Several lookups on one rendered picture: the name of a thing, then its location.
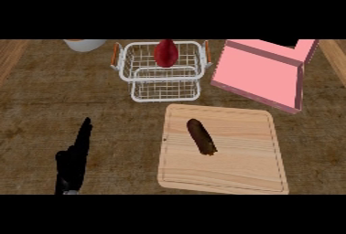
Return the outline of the pink open box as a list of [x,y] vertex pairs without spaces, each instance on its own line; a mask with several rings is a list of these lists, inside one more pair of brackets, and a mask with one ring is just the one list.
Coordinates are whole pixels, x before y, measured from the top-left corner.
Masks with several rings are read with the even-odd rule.
[[305,65],[318,39],[299,39],[294,48],[260,39],[228,39],[212,85],[296,114],[303,108]]

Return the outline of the dark brown oblong pear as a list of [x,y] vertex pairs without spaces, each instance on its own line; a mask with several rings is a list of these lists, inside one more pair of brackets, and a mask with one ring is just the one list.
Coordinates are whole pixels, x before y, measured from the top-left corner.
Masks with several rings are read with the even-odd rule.
[[200,120],[191,119],[186,123],[186,129],[195,141],[200,153],[204,155],[213,155],[218,152],[218,149],[213,144],[212,136]]

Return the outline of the white round pot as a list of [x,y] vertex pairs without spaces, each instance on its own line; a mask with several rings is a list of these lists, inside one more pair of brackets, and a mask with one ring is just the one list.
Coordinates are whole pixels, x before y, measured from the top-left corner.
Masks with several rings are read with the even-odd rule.
[[89,52],[104,45],[105,39],[65,39],[64,42],[71,50]]

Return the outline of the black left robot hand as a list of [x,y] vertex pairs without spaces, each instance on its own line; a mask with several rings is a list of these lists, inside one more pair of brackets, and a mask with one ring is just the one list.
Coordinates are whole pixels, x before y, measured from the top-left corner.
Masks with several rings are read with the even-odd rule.
[[90,119],[86,118],[82,124],[74,145],[67,151],[55,154],[56,160],[56,181],[55,193],[58,195],[77,194],[84,182],[89,137],[92,132]]

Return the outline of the pale wooden cutting board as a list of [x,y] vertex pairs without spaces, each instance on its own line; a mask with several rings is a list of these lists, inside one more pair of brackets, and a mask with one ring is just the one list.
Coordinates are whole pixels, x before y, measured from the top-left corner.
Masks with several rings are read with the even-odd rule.
[[[216,146],[204,155],[188,132],[200,120]],[[158,184],[226,194],[290,193],[269,112],[186,104],[166,108]]]

